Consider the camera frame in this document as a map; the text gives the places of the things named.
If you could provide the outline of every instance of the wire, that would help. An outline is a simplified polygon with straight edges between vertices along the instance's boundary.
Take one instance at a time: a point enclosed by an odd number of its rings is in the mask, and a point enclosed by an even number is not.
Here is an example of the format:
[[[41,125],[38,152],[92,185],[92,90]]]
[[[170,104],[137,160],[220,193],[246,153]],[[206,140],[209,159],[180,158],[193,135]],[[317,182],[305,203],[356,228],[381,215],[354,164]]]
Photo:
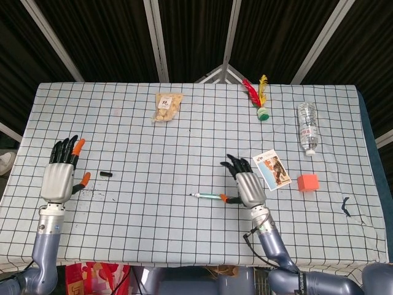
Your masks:
[[[125,279],[128,278],[128,276],[130,275],[130,272],[131,272],[131,267],[128,269],[127,275],[125,275],[123,277],[123,280],[121,280],[120,283],[117,284],[116,288],[111,292],[111,295],[114,295],[116,293],[116,291],[120,288],[122,283],[124,283]]]
[[[269,266],[272,266],[272,267],[274,267],[275,269],[277,269],[277,268],[278,268],[277,265],[275,265],[275,264],[273,264],[273,263],[267,261],[266,259],[262,258],[257,252],[255,252],[255,250],[254,250],[253,247],[251,246],[251,243],[250,243],[248,237],[249,237],[250,235],[252,235],[254,232],[256,232],[257,229],[258,229],[258,228],[256,228],[256,227],[253,228],[253,229],[250,230],[248,233],[244,234],[244,235],[243,235],[243,238],[244,238],[244,240],[246,241],[247,246],[250,248],[250,250],[252,251],[252,253],[253,253],[255,256],[257,256],[260,260],[262,260],[264,263],[268,264]]]
[[[24,270],[26,270],[26,269],[28,269],[29,267],[31,267],[33,263],[34,263],[34,260],[32,260],[32,261],[29,263],[29,265],[25,267]]]
[[[214,272],[212,272],[211,270],[209,270],[207,267],[205,267],[204,269],[206,269],[212,276],[213,276],[213,278],[216,280],[216,279],[218,279],[218,276],[214,273]]]
[[[133,274],[134,274],[134,277],[135,277],[136,283],[138,284],[138,290],[139,290],[139,293],[140,293],[140,295],[143,295],[143,293],[142,293],[142,290],[141,290],[141,285],[139,284],[139,280],[138,280],[138,277],[136,276],[136,273],[135,273],[134,267],[133,267],[133,266],[131,266],[131,268],[132,268],[132,270],[133,270]]]
[[[7,280],[13,280],[13,279],[18,280],[18,277],[19,277],[21,274],[23,274],[29,267],[31,267],[33,263],[34,263],[34,260],[32,260],[32,261],[25,267],[25,269],[23,269],[21,272],[15,272],[15,273],[13,273],[12,275],[10,275],[9,277],[1,279],[1,280],[0,280],[0,283],[2,283],[2,282],[4,282],[4,281],[7,281]]]

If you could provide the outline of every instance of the black cable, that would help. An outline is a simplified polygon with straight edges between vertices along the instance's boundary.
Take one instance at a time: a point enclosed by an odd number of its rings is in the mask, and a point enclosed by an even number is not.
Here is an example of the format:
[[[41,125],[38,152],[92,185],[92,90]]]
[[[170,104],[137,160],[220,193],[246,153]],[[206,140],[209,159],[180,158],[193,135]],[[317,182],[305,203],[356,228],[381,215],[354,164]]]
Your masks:
[[[131,266],[131,268],[132,268],[132,270],[133,270],[133,274],[134,274],[134,277],[135,277],[136,283],[138,284],[138,290],[139,290],[139,293],[140,293],[140,295],[143,295],[143,293],[142,293],[142,290],[141,290],[141,285],[139,284],[139,280],[138,280],[138,277],[136,276],[136,273],[135,273],[134,267],[133,267],[133,266]]]
[[[7,281],[7,280],[13,280],[13,279],[18,280],[18,277],[19,277],[21,274],[23,274],[29,267],[31,267],[33,263],[34,263],[34,261],[32,260],[32,261],[25,267],[25,269],[23,269],[21,272],[15,272],[15,273],[13,273],[12,275],[10,275],[9,277],[1,279],[1,280],[0,280],[0,283],[2,283],[2,282],[4,282],[4,281]]]
[[[116,288],[111,292],[111,295],[114,295],[116,291],[120,288],[122,283],[124,283],[125,279],[130,275],[131,272],[131,267],[128,269],[127,275],[123,277],[123,280],[120,281],[119,284],[117,284]]]
[[[277,269],[277,268],[279,267],[278,265],[275,265],[275,264],[273,264],[273,263],[267,261],[266,259],[262,258],[257,252],[255,252],[255,250],[254,250],[253,247],[251,246],[251,243],[250,243],[248,237],[249,237],[250,235],[252,235],[254,232],[256,232],[257,230],[258,230],[258,228],[255,227],[255,228],[253,228],[252,230],[250,230],[248,233],[244,234],[244,235],[243,235],[244,241],[246,241],[247,246],[250,248],[250,250],[252,251],[252,253],[253,253],[255,256],[257,256],[260,260],[262,260],[262,261],[263,261],[264,263],[266,263],[267,265],[272,266],[272,267],[274,267],[275,269]]]
[[[31,267],[33,263],[34,263],[34,260],[32,260],[32,261],[29,263],[29,265],[25,267],[24,270],[26,270],[26,269],[28,269],[29,267]]]

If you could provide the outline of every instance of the plastic bag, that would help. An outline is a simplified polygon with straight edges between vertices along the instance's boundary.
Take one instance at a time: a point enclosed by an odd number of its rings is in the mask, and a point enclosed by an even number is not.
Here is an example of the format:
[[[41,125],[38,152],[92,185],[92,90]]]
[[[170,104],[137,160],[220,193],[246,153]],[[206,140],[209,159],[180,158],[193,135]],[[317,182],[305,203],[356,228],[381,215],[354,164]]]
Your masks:
[[[126,295],[130,285],[129,265],[84,262],[66,266],[67,295],[105,295],[125,278],[116,295]]]
[[[156,110],[153,121],[170,121],[179,111],[183,99],[181,93],[158,93],[155,95]]]

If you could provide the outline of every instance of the white shoe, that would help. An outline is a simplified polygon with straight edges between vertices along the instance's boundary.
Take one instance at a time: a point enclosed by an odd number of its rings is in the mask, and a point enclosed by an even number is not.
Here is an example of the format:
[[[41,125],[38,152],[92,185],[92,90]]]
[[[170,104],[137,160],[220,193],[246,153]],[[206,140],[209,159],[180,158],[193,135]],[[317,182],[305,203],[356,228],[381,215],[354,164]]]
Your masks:
[[[4,155],[0,155],[0,175],[4,175],[11,170],[16,156],[14,152],[6,152]]]

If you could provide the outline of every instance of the table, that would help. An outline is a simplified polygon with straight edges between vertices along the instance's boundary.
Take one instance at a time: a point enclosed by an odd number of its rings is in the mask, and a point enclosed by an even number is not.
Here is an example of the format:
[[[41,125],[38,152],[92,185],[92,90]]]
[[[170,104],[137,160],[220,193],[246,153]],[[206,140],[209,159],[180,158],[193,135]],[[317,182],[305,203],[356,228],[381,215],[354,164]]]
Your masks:
[[[158,92],[184,94],[171,122],[152,123]],[[386,237],[356,88],[270,85],[266,92],[271,117],[261,123],[241,85],[41,84],[1,202],[0,269],[29,263],[50,151],[78,134],[86,144],[76,182],[86,171],[92,177],[66,203],[59,263],[262,266],[243,242],[248,209],[188,194],[236,196],[235,181],[219,165],[226,153],[251,159],[275,149],[292,183],[273,192],[265,186],[266,205],[290,256],[303,270],[359,281],[364,265],[386,262]],[[302,101],[318,109],[321,144],[312,159],[298,142]],[[318,175],[317,192],[297,190],[297,177],[307,173]],[[351,217],[341,209],[345,197]],[[262,254],[256,236],[252,242]]]

